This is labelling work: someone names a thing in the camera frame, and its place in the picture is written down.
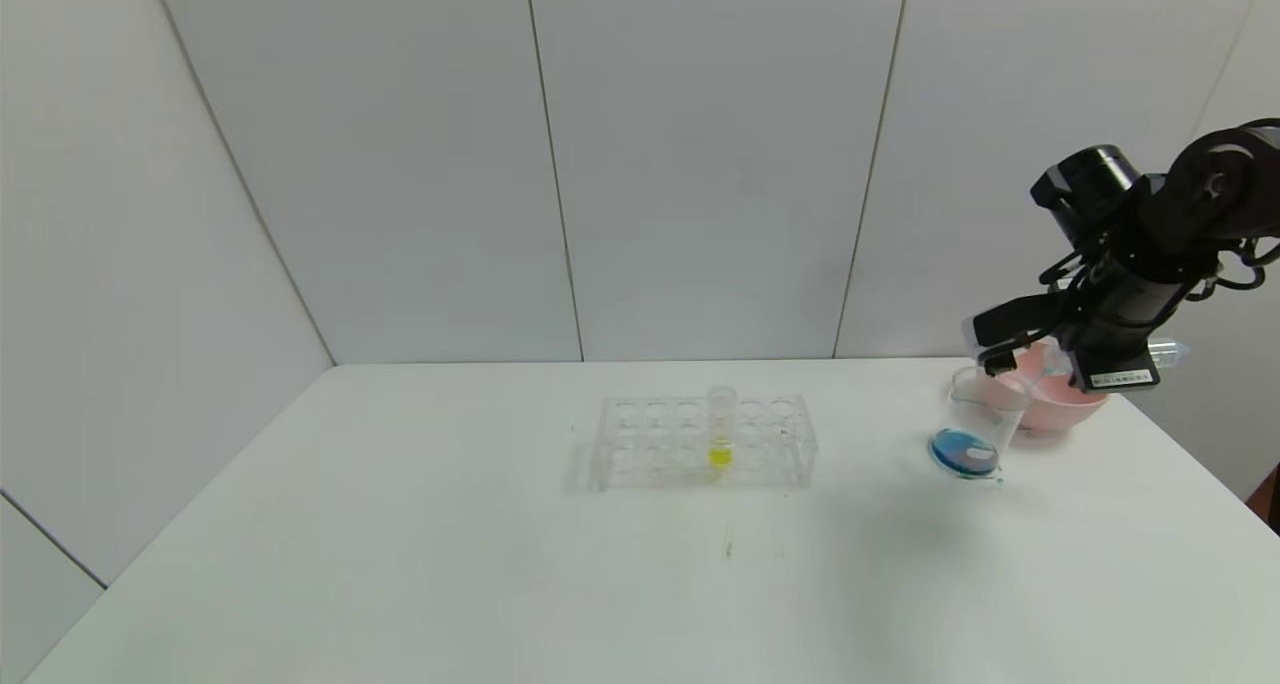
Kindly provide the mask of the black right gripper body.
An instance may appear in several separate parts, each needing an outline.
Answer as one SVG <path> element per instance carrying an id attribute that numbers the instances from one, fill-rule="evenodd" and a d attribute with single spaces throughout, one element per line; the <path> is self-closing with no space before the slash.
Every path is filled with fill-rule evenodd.
<path id="1" fill-rule="evenodd" d="M 1152 281 L 1111 256 L 1092 264 L 1068 305 L 1071 386 L 1085 393 L 1157 386 L 1149 337 L 1188 293 L 1185 282 Z"/>

